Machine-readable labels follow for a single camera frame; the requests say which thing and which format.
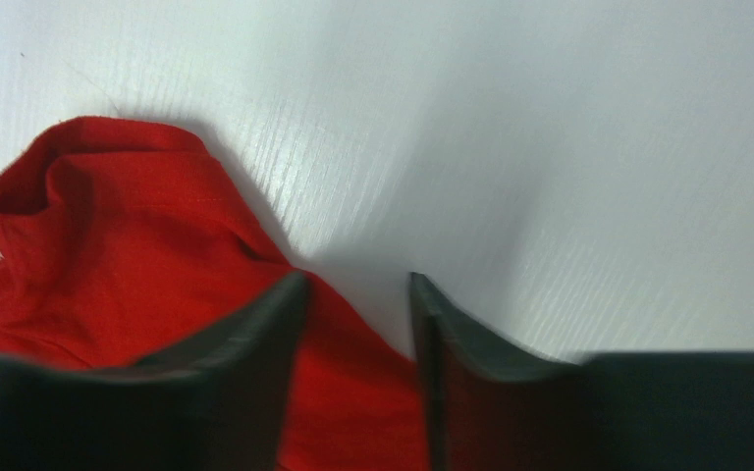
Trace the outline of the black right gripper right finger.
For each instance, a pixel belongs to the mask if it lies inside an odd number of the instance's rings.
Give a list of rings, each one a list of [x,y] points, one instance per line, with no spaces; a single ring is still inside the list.
[[[426,276],[409,304],[434,470],[754,470],[754,352],[510,343]]]

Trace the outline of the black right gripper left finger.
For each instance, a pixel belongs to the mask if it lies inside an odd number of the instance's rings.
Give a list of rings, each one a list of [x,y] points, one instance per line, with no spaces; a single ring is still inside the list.
[[[116,368],[0,355],[0,470],[272,470],[309,283],[293,272]]]

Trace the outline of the red t-shirt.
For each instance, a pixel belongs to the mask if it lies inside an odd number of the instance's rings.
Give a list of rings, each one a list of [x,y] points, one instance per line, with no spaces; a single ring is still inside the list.
[[[292,270],[193,133],[80,117],[0,174],[0,352],[120,366]],[[310,276],[280,470],[422,470],[411,362]]]

